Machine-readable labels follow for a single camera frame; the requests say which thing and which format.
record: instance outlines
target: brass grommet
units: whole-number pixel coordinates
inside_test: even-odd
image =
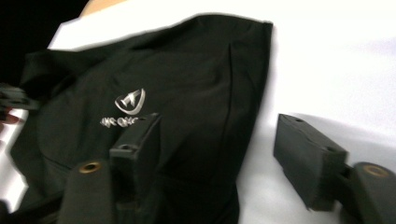
[[[370,175],[375,175],[378,177],[386,177],[389,175],[389,173],[386,170],[376,165],[365,165],[363,166],[363,169],[365,172],[369,173]]]
[[[99,170],[100,168],[101,168],[101,164],[97,161],[93,161],[79,167],[79,172],[82,174],[90,174]]]

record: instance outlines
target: hand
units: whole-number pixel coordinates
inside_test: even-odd
[[[20,121],[19,118],[10,115],[9,111],[11,111],[11,108],[0,108],[0,133],[4,130],[4,124],[15,124]]]

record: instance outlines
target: finger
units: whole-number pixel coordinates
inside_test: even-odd
[[[1,122],[5,123],[5,124],[15,124],[18,121],[20,121],[19,118],[8,114],[7,117],[6,117],[6,120],[2,120]]]

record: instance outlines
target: black plastic part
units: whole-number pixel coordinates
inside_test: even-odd
[[[345,170],[338,176],[339,186],[335,192],[335,199],[343,205],[343,211],[345,211],[344,214],[347,213],[350,218],[355,219],[354,223],[362,223],[361,211],[359,210],[355,194],[351,187],[352,183],[350,176],[353,172],[353,168],[346,165]]]
[[[333,210],[347,159],[343,148],[302,119],[281,114],[274,156],[306,207]]]
[[[396,175],[391,170],[360,162],[350,178],[364,224],[396,223]]]
[[[71,171],[57,223],[116,223],[108,161],[83,162]]]
[[[112,169],[119,181],[119,218],[134,220],[150,191],[161,154],[160,120],[158,114],[139,118],[110,149]]]

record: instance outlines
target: black plastic bracket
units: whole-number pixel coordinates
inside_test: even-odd
[[[347,151],[304,120],[279,115],[274,156],[307,208],[339,201],[364,224],[396,223],[396,175],[369,162],[348,167]]]
[[[72,169],[64,192],[11,214],[0,203],[0,224],[135,220],[160,159],[160,120],[159,114],[140,117],[109,150],[109,160],[85,161]]]

